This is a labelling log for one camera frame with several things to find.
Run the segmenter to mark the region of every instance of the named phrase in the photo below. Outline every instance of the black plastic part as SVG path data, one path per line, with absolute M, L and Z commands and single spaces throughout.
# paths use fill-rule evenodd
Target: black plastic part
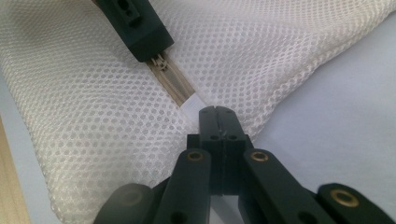
M 343 224 L 395 224 L 375 204 L 356 190 L 329 184 L 318 190 L 317 200 L 337 223 Z
M 157 214 L 157 210 L 161 203 L 161 200 L 163 199 L 163 194 L 165 193 L 168 182 L 169 182 L 169 178 L 165 179 L 163 182 L 161 182 L 152 189 L 154 193 L 154 198 L 152 200 L 150 209 L 146 214 L 145 224 L 151 224 L 153 222 L 155 214 Z
M 139 62 L 174 44 L 148 0 L 96 0 L 122 41 Z
M 242 177 L 240 161 L 246 148 L 252 146 L 235 113 L 226 107 L 209 106 L 199 113 L 200 135 L 190 136 L 188 147 L 196 145 L 212 156 L 211 192 L 238 195 Z
M 153 223 L 208 223 L 210 162 L 210 154 L 201 149 L 180 154 Z
M 199 148 L 200 146 L 199 134 L 187 134 L 187 149 Z
M 154 199 L 151 188 L 128 184 L 110 196 L 99 211 L 94 224 L 149 224 L 150 207 Z
M 245 224 L 267 224 L 268 221 L 260 209 L 260 205 L 247 185 L 243 185 L 238 198 L 239 213 Z
M 272 153 L 250 149 L 243 160 L 247 187 L 269 223 L 335 223 Z

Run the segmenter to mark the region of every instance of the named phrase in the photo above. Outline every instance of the screw hole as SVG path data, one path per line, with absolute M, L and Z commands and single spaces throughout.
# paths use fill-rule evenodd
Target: screw hole
M 318 220 L 312 216 L 311 214 L 307 212 L 301 212 L 298 215 L 298 218 L 304 223 L 304 224 L 317 224 Z
M 201 152 L 193 151 L 187 154 L 187 159 L 190 161 L 200 161 L 204 158 L 204 155 Z
M 236 139 L 238 139 L 238 137 L 235 136 L 235 135 L 228 136 L 228 138 L 231 139 L 231 140 L 236 140 Z
M 128 4 L 128 2 L 126 0 L 119 0 L 118 3 L 119 3 L 119 7 L 121 9 L 128 10 L 129 4 Z
M 268 161 L 268 155 L 263 152 L 253 152 L 251 153 L 250 157 L 254 161 Z
M 330 191 L 332 198 L 346 207 L 357 207 L 359 200 L 351 193 L 343 189 L 333 189 Z
M 173 224 L 183 224 L 187 222 L 187 215 L 181 212 L 175 212 L 171 215 L 171 222 Z

